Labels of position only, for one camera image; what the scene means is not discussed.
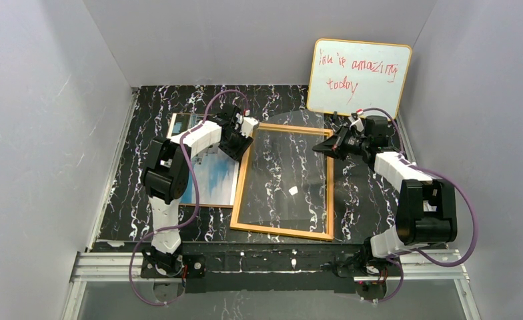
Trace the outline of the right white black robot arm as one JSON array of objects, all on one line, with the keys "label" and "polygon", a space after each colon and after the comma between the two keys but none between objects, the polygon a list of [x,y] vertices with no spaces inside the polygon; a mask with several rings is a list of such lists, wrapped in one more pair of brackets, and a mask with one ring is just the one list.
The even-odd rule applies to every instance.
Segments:
[{"label": "right white black robot arm", "polygon": [[431,177],[414,168],[402,152],[390,145],[390,119],[354,115],[331,137],[313,146],[313,151],[332,159],[359,155],[374,173],[398,192],[394,225],[365,240],[359,262],[383,263],[389,258],[441,243],[458,235],[455,188],[445,179]]}]

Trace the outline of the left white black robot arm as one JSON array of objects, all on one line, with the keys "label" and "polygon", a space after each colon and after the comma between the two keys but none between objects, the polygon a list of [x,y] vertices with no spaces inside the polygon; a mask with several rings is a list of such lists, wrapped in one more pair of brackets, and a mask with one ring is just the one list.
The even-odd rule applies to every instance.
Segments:
[{"label": "left white black robot arm", "polygon": [[171,271],[181,245],[179,204],[189,182],[198,187],[192,171],[193,158],[213,147],[239,161],[253,142],[259,121],[248,117],[240,108],[226,106],[214,115],[206,115],[188,130],[169,137],[156,137],[151,142],[143,171],[143,186],[153,218],[151,249],[147,256],[154,265]]}]

